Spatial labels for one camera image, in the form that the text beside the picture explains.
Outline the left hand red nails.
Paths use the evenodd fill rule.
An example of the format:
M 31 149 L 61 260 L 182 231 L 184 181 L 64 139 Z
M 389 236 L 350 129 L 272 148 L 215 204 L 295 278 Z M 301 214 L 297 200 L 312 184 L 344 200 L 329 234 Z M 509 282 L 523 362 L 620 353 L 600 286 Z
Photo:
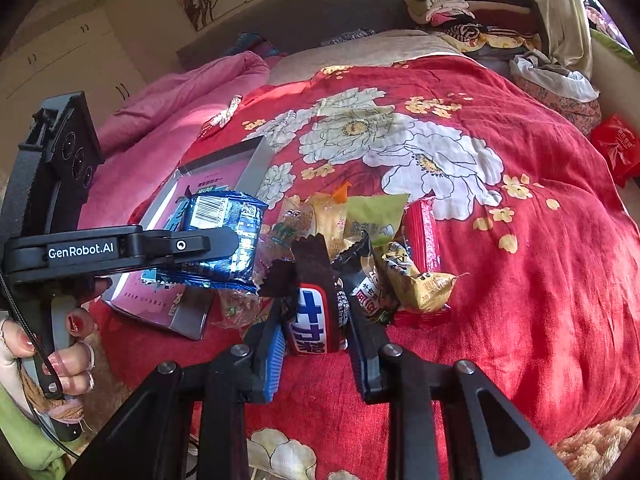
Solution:
M 99 298 L 113 284 L 110 278 L 99 278 L 94 291 L 76 300 L 77 308 L 67 315 L 66 330 L 75 343 L 50 354 L 49 360 L 60 378 L 62 389 L 71 396 L 81 396 L 94 386 L 91 370 L 96 356 L 85 339 L 96 328 L 92 316 L 82 308 L 84 304 Z M 1 385 L 13 402 L 24 412 L 28 410 L 21 379 L 18 377 L 17 360 L 33 356 L 35 348 L 24 330 L 10 318 L 1 315 Z

